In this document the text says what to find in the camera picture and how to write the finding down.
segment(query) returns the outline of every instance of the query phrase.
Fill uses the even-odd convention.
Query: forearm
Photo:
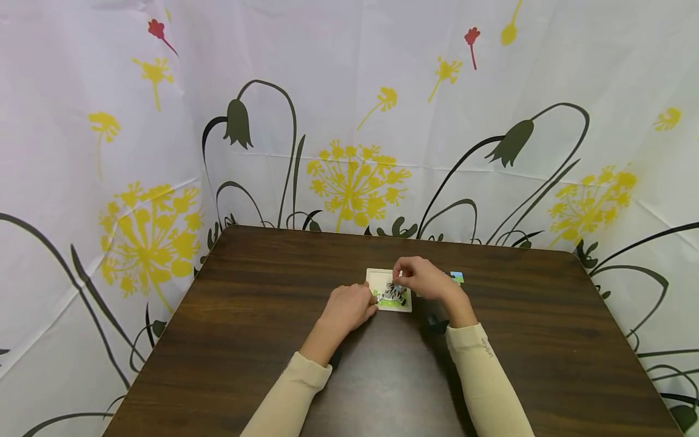
[[[311,401],[330,378],[328,361],[344,335],[324,320],[316,322],[240,437],[298,437]]]
[[[445,302],[447,344],[461,379],[463,397],[480,437],[533,437],[517,393],[500,365],[465,293]]]
[[[296,352],[240,437],[298,437],[308,407],[330,378],[324,368]]]

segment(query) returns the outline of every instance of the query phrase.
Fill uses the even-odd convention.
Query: green grass image
[[[378,290],[372,290],[371,292],[374,296],[378,296],[379,294],[381,294]],[[405,297],[405,292],[401,293],[401,297]],[[381,301],[378,303],[378,306],[391,306],[402,308],[404,305],[401,305],[399,301]]]

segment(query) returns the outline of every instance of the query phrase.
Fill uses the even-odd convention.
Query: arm
[[[366,283],[334,289],[305,343],[240,437],[298,437],[311,401],[332,373],[328,361],[347,334],[376,313],[375,303]]]
[[[460,289],[456,292],[460,296],[445,302],[451,321],[447,327],[447,345],[476,432],[480,437],[534,437],[488,336],[475,316],[472,319],[468,316],[473,314],[468,297]]]
[[[426,299],[442,302],[449,314],[447,345],[461,379],[463,397],[479,437],[533,437],[510,380],[495,356],[466,293],[420,257],[400,258],[394,282]]]

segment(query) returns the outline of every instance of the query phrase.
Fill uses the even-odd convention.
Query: white curtain
[[[98,436],[235,223],[574,252],[699,436],[696,2],[0,17],[0,434]]]

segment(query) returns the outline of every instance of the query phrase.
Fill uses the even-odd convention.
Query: zebra
[[[403,297],[405,291],[406,288],[402,285],[396,285],[392,282],[388,282],[384,292],[376,296],[376,303],[381,301],[397,301],[401,304],[401,306],[405,306],[405,304],[408,302],[408,300]]]

